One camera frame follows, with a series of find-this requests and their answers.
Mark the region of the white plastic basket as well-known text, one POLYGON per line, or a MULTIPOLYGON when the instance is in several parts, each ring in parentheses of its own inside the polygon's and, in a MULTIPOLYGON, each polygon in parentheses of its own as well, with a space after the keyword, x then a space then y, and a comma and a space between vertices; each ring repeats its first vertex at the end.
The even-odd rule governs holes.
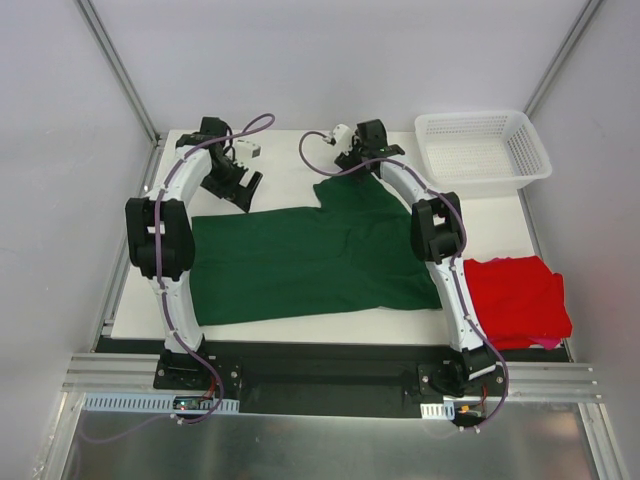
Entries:
POLYGON ((414 128, 426 178, 443 191, 505 196, 552 174, 535 127, 520 111, 423 114, 414 128))

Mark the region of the green t shirt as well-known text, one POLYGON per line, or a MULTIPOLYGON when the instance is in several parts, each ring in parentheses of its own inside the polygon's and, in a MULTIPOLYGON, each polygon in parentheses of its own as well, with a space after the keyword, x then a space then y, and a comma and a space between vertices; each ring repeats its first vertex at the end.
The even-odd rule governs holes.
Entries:
POLYGON ((400 200, 371 176, 313 190, 316 207, 193 218, 189 282, 200 325, 440 309, 400 200))

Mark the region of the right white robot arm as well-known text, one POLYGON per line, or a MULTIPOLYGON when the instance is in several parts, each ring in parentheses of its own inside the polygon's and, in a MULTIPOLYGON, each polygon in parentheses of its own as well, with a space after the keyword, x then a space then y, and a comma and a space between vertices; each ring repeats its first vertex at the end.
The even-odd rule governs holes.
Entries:
POLYGON ((454 397, 473 394, 484 385, 486 375, 495 372, 498 357, 480 325, 466 282, 462 253, 467 235, 459 197, 436 191, 415 171, 406 152, 388 142, 379 120, 361 122, 355 129, 339 124, 327 143, 338 149, 335 164, 342 171, 376 175, 411 208, 411 249, 436 286, 453 351, 453 359, 431 374, 429 385, 454 397))

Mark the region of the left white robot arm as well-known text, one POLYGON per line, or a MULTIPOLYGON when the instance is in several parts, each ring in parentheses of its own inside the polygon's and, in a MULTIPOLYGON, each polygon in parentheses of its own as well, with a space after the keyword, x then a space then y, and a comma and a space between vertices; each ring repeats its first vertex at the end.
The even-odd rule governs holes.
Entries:
POLYGON ((183 134, 176 141, 168 171, 151 190, 125 205, 130 262, 148 280, 156 296, 165 330, 164 348, 187 355, 179 362, 176 374, 192 389, 210 381, 212 366, 195 355, 204 333, 196 320, 190 291, 196 245, 188 206, 202 188, 249 212, 263 174, 255 172, 246 185, 242 183, 248 168, 236 158, 235 143, 274 122, 275 116, 265 113, 234 133, 224 120, 204 117, 198 131, 183 134))

